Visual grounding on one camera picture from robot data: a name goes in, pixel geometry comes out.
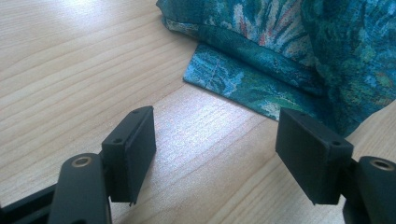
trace patterned fabric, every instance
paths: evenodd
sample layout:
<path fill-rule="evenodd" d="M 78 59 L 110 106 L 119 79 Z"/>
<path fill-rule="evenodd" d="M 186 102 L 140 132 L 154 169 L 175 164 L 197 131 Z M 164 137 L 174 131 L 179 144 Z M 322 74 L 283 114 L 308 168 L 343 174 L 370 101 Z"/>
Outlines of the patterned fabric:
<path fill-rule="evenodd" d="M 198 46 L 184 79 L 270 118 L 300 109 L 347 135 L 396 97 L 391 0 L 159 0 Z"/>

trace folded cloth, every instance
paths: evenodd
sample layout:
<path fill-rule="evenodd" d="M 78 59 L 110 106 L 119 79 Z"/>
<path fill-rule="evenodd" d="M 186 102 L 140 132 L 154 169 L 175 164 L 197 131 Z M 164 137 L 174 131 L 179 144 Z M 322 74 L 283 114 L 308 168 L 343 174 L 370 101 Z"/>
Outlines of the folded cloth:
<path fill-rule="evenodd" d="M 192 56 L 186 81 L 272 119 L 281 106 L 300 109 L 342 135 L 395 99 L 394 5 L 390 0 L 157 2 L 169 30 L 206 43 Z"/>

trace wooden table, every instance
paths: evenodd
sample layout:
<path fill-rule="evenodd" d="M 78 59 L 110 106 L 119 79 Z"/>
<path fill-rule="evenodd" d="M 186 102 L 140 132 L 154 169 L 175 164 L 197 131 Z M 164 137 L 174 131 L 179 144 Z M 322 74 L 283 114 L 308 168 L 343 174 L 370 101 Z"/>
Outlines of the wooden table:
<path fill-rule="evenodd" d="M 343 223 L 343 199 L 314 206 L 276 155 L 277 122 L 182 81 L 196 45 L 163 27 L 154 0 L 3 1 L 1 204 L 56 183 L 65 160 L 153 105 L 158 151 L 114 223 Z M 396 161 L 394 111 L 348 137 L 355 159 Z"/>

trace black plastic part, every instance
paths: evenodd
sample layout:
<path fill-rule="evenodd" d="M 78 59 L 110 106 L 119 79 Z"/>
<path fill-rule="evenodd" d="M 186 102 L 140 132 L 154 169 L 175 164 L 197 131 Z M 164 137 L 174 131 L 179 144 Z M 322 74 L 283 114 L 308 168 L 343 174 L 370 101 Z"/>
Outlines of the black plastic part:
<path fill-rule="evenodd" d="M 353 152 L 348 141 L 308 115 L 282 108 L 276 152 L 312 203 L 338 204 L 337 179 Z"/>
<path fill-rule="evenodd" d="M 49 213 L 49 224 L 82 223 L 111 223 L 102 160 L 93 153 L 62 165 Z"/>
<path fill-rule="evenodd" d="M 112 202 L 136 203 L 155 151 L 153 107 L 138 108 L 102 143 L 100 155 Z"/>
<path fill-rule="evenodd" d="M 55 185 L 1 209 L 0 223 L 47 223 Z"/>
<path fill-rule="evenodd" d="M 356 177 L 372 223 L 396 223 L 396 164 L 361 157 Z"/>

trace table surface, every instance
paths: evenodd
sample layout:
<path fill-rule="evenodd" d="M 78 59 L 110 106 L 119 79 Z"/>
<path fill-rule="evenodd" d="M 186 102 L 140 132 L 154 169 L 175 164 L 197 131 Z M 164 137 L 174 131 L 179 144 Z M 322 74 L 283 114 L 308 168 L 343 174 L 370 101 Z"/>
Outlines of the table surface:
<path fill-rule="evenodd" d="M 0 202 L 57 182 L 116 125 L 153 105 L 157 153 L 137 205 L 114 223 L 343 223 L 314 206 L 275 153 L 277 122 L 182 81 L 197 42 L 161 24 L 154 0 L 3 1 Z M 347 140 L 396 161 L 396 103 Z"/>

